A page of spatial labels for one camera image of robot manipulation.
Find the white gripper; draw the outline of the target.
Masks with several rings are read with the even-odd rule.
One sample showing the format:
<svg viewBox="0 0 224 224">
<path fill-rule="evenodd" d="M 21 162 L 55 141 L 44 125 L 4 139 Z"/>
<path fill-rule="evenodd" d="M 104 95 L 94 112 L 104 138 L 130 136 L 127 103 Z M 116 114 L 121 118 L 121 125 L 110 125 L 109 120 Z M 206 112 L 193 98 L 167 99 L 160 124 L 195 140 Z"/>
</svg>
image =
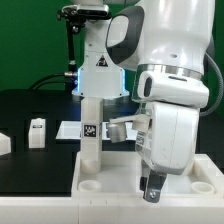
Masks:
<svg viewBox="0 0 224 224">
<path fill-rule="evenodd" d="M 135 144 L 146 162 L 141 164 L 139 187 L 147 202 L 158 203 L 165 173 L 181 175 L 193 160 L 199 111 L 161 102 L 148 103 L 145 109 L 150 116 L 148 130 L 137 133 Z"/>
</svg>

